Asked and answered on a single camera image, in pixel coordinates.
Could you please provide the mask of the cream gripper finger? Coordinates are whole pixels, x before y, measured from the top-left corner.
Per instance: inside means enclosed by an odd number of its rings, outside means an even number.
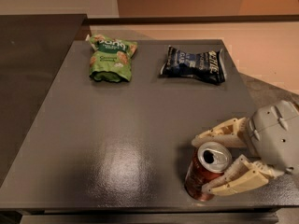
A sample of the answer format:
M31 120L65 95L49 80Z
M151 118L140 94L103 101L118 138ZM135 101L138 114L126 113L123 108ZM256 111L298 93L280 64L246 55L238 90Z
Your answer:
M250 161L246 156L240 155L224 175L206 183L202 192L216 196L235 195L265 186L271 179L281 175L284 175L283 171L261 160Z
M193 140L194 147L200 147L207 142L216 142L225 147L246 147L247 118L228 119L221 124L197 134Z

